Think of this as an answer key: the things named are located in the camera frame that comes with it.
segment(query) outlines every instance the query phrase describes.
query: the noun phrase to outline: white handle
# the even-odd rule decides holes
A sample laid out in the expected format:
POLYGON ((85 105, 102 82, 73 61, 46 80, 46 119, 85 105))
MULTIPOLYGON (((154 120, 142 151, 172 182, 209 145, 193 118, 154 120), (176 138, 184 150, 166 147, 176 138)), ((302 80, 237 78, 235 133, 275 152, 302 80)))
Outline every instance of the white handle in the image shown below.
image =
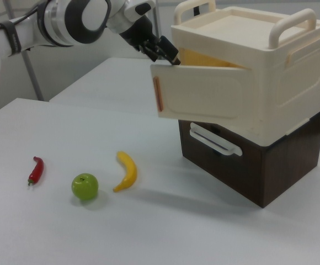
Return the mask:
POLYGON ((238 156, 242 155, 242 150, 237 145, 225 140, 224 138, 213 134, 212 132, 191 123, 191 129, 189 134, 197 139, 198 141, 202 142, 203 144, 209 146, 210 148, 218 151, 219 153, 230 156, 232 154, 236 154, 238 156))
POLYGON ((181 16, 183 12, 207 3, 209 4, 209 12, 214 12, 216 10, 215 0, 187 0, 178 4, 175 9, 174 24, 179 25, 182 23, 181 16))
POLYGON ((308 21, 308 30, 316 29, 317 17, 312 9, 304 9, 287 18, 278 21, 270 31, 269 48, 276 49, 279 46, 279 37, 287 29, 292 28, 304 21, 308 21))

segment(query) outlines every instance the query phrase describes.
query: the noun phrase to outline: yellow banana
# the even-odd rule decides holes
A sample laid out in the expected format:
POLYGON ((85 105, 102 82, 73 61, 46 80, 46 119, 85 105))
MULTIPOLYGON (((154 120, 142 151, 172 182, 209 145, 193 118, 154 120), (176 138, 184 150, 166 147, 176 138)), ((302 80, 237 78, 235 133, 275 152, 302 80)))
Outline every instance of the yellow banana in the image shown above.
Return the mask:
POLYGON ((123 151, 117 152, 117 158, 125 165, 126 175, 121 183, 114 188, 114 192, 128 189, 137 180, 137 167, 132 158, 123 151))

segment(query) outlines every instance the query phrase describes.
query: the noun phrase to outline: red chili pepper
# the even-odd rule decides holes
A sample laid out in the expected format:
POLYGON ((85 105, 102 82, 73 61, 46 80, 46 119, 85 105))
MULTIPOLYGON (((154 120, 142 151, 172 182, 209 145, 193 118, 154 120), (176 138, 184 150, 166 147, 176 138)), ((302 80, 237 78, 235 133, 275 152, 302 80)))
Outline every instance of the red chili pepper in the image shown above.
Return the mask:
POLYGON ((32 173, 29 176, 28 182, 29 182, 29 186, 30 184, 35 184, 39 181, 43 171, 44 171, 44 162, 40 157, 36 157, 34 156, 34 160, 37 162, 34 170, 32 171, 32 173))

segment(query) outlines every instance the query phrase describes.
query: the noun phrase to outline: dark brown wooden box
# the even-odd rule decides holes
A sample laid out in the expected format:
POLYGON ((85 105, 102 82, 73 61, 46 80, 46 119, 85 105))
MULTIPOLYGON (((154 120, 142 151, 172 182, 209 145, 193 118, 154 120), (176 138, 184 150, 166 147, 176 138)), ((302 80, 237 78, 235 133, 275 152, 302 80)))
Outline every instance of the dark brown wooden box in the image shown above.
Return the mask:
POLYGON ((189 134, 191 121, 179 121, 182 154, 211 175, 264 208, 316 167, 320 112, 270 146, 259 146, 219 125, 197 123, 242 149, 225 156, 189 134))

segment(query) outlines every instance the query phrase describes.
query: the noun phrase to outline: table surface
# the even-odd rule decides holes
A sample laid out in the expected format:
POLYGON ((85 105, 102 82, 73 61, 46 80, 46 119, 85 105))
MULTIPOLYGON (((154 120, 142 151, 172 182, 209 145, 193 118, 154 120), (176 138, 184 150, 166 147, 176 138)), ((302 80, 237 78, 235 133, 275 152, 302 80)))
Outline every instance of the table surface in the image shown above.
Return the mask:
POLYGON ((109 58, 50 102, 157 116, 152 64, 169 62, 109 58))
POLYGON ((318 166, 265 209, 182 157, 178 123, 17 99, 0 110, 0 265, 320 264, 318 166), (138 166, 129 190, 116 152, 138 166), (27 186, 34 156, 41 181, 27 186), (99 181, 81 203, 71 183, 99 181))

